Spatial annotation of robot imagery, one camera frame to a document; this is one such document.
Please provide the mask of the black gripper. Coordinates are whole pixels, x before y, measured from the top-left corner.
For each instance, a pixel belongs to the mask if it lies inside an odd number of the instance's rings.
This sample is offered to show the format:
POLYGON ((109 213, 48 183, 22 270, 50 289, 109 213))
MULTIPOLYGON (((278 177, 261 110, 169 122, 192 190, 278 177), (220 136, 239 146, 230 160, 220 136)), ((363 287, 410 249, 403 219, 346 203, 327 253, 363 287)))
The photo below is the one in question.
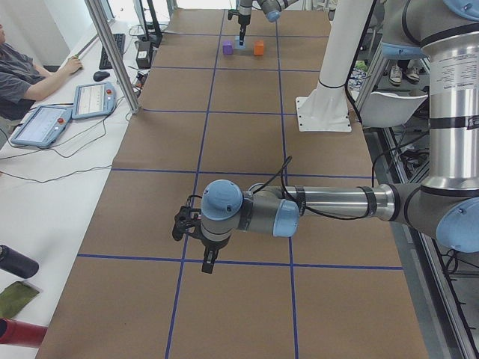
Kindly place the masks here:
POLYGON ((228 20, 232 20, 234 16, 238 17, 238 23, 240 24, 239 45, 243 46, 245 41, 247 25, 249 25, 251 22, 251 9, 246 9, 246 10, 230 9, 228 11, 228 20))
POLYGON ((201 271, 212 273, 219 251, 228 244, 228 234, 216 234, 208 230, 202 223, 199 208, 181 206, 174 216, 172 237, 175 241, 180 241, 184 235, 201 241, 204 246, 201 271))

